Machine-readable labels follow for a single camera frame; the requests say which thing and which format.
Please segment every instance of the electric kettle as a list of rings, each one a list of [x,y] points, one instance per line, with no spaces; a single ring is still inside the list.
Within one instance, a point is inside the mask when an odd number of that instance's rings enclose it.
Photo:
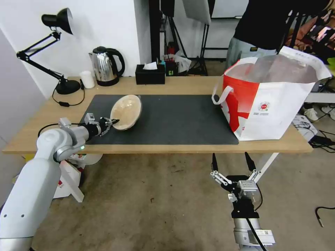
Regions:
[[[125,71],[125,61],[120,52],[116,49],[99,46],[89,53],[97,84],[101,86],[115,85]],[[122,68],[118,71],[115,59],[117,56],[121,62]]]

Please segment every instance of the white cup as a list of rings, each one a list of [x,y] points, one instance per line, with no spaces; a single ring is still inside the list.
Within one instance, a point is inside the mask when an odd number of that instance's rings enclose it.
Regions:
[[[94,80],[92,77],[92,73],[90,71],[82,71],[79,74],[81,80],[83,81],[83,84],[86,89],[90,89],[94,87]]]

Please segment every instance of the shopping bag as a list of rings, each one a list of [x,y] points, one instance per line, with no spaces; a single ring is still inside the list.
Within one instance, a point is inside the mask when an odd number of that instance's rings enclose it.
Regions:
[[[316,81],[332,75],[323,62],[283,47],[278,55],[243,58],[223,75],[221,105],[239,140],[280,139]]]

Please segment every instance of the table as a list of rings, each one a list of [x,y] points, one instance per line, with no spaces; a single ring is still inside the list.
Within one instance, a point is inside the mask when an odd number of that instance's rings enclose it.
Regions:
[[[95,86],[85,90],[85,99],[73,107],[61,107],[51,98],[29,120],[21,131],[4,148],[4,153],[28,154],[36,153],[36,139],[40,128],[47,124],[57,123],[61,117],[67,117],[72,123],[78,123],[96,94],[212,94],[220,77],[166,77],[165,85],[136,85],[134,77],[122,77],[114,86]],[[70,95],[55,94],[57,101],[76,104],[82,100],[83,92]],[[261,174],[257,182],[279,153],[307,153],[312,147],[302,135],[290,126],[279,140],[241,141],[238,145],[86,145],[80,153],[121,154],[121,153],[264,153],[256,165]],[[79,188],[73,191],[78,201],[83,194]]]

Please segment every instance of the sneaker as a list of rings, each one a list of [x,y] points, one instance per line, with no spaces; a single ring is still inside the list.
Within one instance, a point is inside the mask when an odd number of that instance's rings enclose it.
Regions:
[[[330,106],[324,106],[321,108],[321,111],[323,111],[326,114],[329,114],[330,118],[332,120],[335,120],[335,107],[331,108]]]
[[[310,121],[317,121],[319,119],[318,113],[314,110],[314,108],[310,109],[305,109],[304,110],[304,115],[310,120]]]

